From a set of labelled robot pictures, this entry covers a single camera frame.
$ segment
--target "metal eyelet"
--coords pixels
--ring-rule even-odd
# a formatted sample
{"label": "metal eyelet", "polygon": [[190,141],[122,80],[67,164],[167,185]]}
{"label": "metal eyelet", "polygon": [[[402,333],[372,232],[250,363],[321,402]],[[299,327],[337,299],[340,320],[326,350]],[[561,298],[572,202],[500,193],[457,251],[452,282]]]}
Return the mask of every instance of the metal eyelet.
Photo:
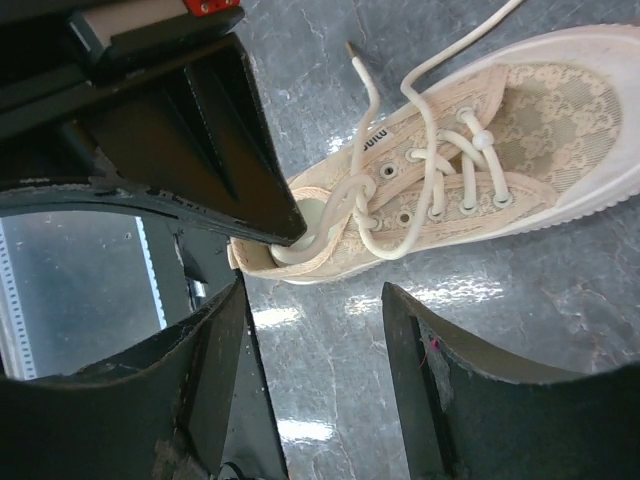
{"label": "metal eyelet", "polygon": [[413,213],[408,210],[403,210],[396,214],[396,222],[401,227],[408,227],[411,225],[411,220],[413,220]]}
{"label": "metal eyelet", "polygon": [[497,195],[493,196],[493,204],[498,208],[507,208],[512,203],[513,203],[513,195],[511,195],[511,193],[509,193],[509,196],[503,202],[498,200],[498,196]]}
{"label": "metal eyelet", "polygon": [[460,202],[460,213],[463,215],[473,215],[478,211],[478,204],[476,203],[473,207],[467,208],[464,206],[464,200]]}
{"label": "metal eyelet", "polygon": [[380,167],[380,176],[385,180],[391,180],[398,175],[398,167],[395,163],[385,163]]}
{"label": "metal eyelet", "polygon": [[439,222],[440,220],[442,220],[444,218],[444,211],[440,212],[439,214],[435,215],[433,213],[433,207],[429,207],[429,210],[427,211],[427,216],[434,222]]}
{"label": "metal eyelet", "polygon": [[379,232],[380,230],[382,230],[382,218],[378,217],[377,215],[372,215],[371,218],[376,221],[376,226],[370,228],[369,230],[371,230],[372,232]]}
{"label": "metal eyelet", "polygon": [[415,152],[417,149],[416,148],[409,148],[406,152],[404,152],[404,158],[407,162],[410,163],[418,163],[421,162],[423,159],[422,158],[414,158],[411,156],[411,154],[413,152]]}

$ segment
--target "white shoelace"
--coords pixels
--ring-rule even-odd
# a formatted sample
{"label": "white shoelace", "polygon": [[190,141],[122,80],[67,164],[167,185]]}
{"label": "white shoelace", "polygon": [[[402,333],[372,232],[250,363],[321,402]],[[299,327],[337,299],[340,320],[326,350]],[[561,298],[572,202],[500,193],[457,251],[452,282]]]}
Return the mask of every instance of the white shoelace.
{"label": "white shoelace", "polygon": [[[420,159],[424,160],[424,183],[420,191],[416,211],[413,213],[412,218],[410,218],[407,234],[400,245],[393,250],[387,250],[378,245],[371,234],[372,229],[378,227],[378,220],[369,216],[367,204],[375,194],[376,183],[370,176],[362,173],[362,154],[365,136],[380,107],[380,95],[364,63],[355,55],[351,46],[347,44],[347,50],[351,56],[351,63],[367,89],[367,95],[369,97],[369,109],[362,117],[353,141],[351,176],[347,177],[334,188],[324,207],[320,222],[316,225],[310,225],[307,233],[299,240],[308,240],[313,236],[312,242],[306,248],[298,251],[273,245],[271,246],[271,254],[274,258],[289,265],[311,260],[327,246],[331,227],[350,214],[353,214],[358,224],[358,231],[362,242],[371,253],[383,260],[395,260],[405,256],[412,250],[418,240],[424,218],[429,215],[432,220],[437,221],[444,216],[443,214],[446,208],[444,175],[452,175],[455,174],[456,171],[447,160],[438,155],[437,145],[439,141],[452,143],[462,151],[462,175],[464,180],[464,199],[460,204],[460,211],[462,213],[472,214],[477,208],[476,167],[483,171],[489,171],[495,189],[495,205],[499,208],[505,208],[511,204],[512,197],[507,188],[504,172],[496,151],[492,146],[493,136],[482,127],[474,115],[473,110],[463,108],[456,116],[457,120],[465,123],[473,133],[472,142],[453,131],[438,131],[429,104],[411,85],[413,85],[421,75],[484,36],[511,13],[512,10],[520,5],[522,1],[523,0],[509,0],[500,10],[472,32],[426,62],[418,65],[402,80],[400,90],[418,109],[424,120],[427,146],[426,148],[412,149],[408,154],[408,158],[410,159],[416,161]],[[432,196],[433,205],[429,208]]]}

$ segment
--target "gray marble floor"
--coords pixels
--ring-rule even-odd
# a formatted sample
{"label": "gray marble floor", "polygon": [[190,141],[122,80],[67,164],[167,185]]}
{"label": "gray marble floor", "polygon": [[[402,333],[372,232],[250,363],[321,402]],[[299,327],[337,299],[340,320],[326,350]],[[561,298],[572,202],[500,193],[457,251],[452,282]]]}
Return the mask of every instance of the gray marble floor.
{"label": "gray marble floor", "polygon": [[[416,64],[503,0],[244,0],[252,55],[282,168],[348,142],[367,108],[343,44],[366,55],[383,114]],[[528,0],[422,88],[514,41],[575,25],[633,23],[636,0]],[[444,248],[336,284],[248,280],[291,478],[408,477],[382,330],[397,283],[437,313],[516,353],[580,371],[640,358],[640,199],[542,232]]]}

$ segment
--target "black metal bracket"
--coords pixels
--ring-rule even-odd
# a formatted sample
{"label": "black metal bracket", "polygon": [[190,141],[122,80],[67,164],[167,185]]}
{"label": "black metal bracket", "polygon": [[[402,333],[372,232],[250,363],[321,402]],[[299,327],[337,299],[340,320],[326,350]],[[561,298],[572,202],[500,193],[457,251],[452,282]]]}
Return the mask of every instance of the black metal bracket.
{"label": "black metal bracket", "polygon": [[233,34],[106,84],[73,63],[0,78],[0,147],[5,215],[156,215],[280,244],[306,229]]}
{"label": "black metal bracket", "polygon": [[[223,458],[244,462],[248,477],[286,478],[253,328],[239,278],[191,317],[75,375],[1,378],[0,478],[204,480]],[[253,358],[239,361],[241,345]],[[232,409],[238,395],[252,398]],[[247,458],[245,442],[260,438],[271,443]]]}
{"label": "black metal bracket", "polygon": [[640,478],[640,365],[598,375],[519,357],[382,295],[411,478]]}

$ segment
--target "beige lace sneaker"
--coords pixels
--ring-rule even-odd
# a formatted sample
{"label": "beige lace sneaker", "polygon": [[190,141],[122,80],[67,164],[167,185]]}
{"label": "beige lace sneaker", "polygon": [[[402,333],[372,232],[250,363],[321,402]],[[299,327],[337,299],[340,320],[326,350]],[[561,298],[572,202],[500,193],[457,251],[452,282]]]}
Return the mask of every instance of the beige lace sneaker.
{"label": "beige lace sneaker", "polygon": [[[640,189],[637,65],[640,29],[593,26],[507,47],[421,96],[411,96],[412,72],[410,104],[368,131],[365,116],[353,145],[290,182],[309,234],[289,249],[234,239],[230,263],[292,283],[333,281],[623,201]],[[354,66],[370,114],[375,87],[357,57]]]}

